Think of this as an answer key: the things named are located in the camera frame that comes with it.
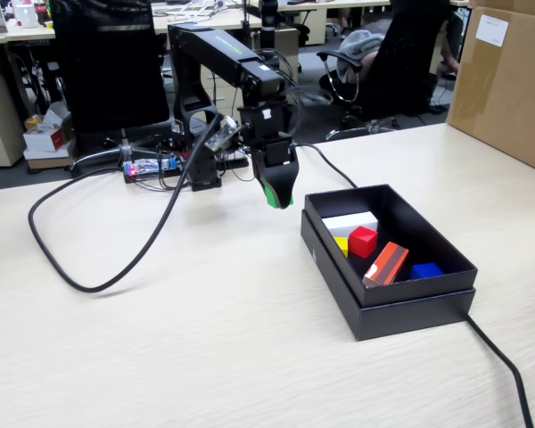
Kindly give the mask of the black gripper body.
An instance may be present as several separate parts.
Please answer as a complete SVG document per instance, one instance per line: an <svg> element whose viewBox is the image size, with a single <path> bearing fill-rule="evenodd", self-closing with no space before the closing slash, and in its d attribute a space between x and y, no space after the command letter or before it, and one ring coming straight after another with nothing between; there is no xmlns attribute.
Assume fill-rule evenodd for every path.
<svg viewBox="0 0 535 428"><path fill-rule="evenodd" d="M243 124L243 144L264 152L265 167L295 161L291 149L292 107L288 102L265 102L238 109Z"/></svg>

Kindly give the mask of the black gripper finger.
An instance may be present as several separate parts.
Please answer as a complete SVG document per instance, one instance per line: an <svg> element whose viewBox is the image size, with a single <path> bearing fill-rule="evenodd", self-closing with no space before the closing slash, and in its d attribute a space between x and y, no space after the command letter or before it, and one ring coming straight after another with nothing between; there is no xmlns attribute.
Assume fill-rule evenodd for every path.
<svg viewBox="0 0 535 428"><path fill-rule="evenodd" d="M253 169L253 176L258 181L261 190L266 191L266 184L264 183L265 176L265 160L264 152L260 149L251 149L251 165Z"/></svg>
<svg viewBox="0 0 535 428"><path fill-rule="evenodd" d="M272 208L284 210L292 204L292 190L298 174L297 161L265 167L264 194Z"/></svg>

